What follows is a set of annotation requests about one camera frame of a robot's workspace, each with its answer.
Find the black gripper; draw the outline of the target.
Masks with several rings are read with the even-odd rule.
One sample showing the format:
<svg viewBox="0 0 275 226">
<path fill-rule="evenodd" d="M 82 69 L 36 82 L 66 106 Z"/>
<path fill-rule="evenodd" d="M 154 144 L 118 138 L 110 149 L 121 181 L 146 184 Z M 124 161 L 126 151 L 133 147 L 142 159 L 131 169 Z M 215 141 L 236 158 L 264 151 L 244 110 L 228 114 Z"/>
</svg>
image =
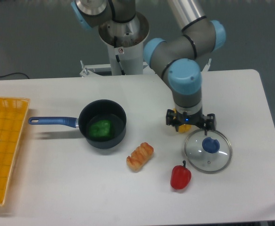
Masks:
<svg viewBox="0 0 275 226">
<path fill-rule="evenodd" d="M 188 115 L 186 112 L 168 109 L 166 112 L 166 125 L 173 126 L 176 132 L 182 125 L 194 125 L 204 130 L 204 135 L 208 135 L 208 131 L 216 130 L 216 116 L 214 113 L 203 115 L 202 108 L 195 114 Z"/>
</svg>

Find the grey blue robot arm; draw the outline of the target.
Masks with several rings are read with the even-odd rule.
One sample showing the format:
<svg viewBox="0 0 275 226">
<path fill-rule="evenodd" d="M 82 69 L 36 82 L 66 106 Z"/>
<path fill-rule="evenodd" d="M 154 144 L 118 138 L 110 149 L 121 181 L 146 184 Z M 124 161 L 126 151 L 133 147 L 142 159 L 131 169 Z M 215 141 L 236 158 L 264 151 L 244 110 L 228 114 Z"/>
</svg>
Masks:
<svg viewBox="0 0 275 226">
<path fill-rule="evenodd" d="M 225 28 L 208 20 L 197 0 L 170 0 L 168 5 L 181 30 L 181 36 L 171 42 L 147 40 L 149 23 L 133 0 L 71 2 L 84 28 L 98 28 L 113 75 L 141 74 L 147 64 L 170 88 L 175 109 L 167 111 L 167 125 L 179 129 L 187 124 L 213 131 L 215 115 L 202 113 L 202 76 L 196 58 L 224 45 Z"/>
</svg>

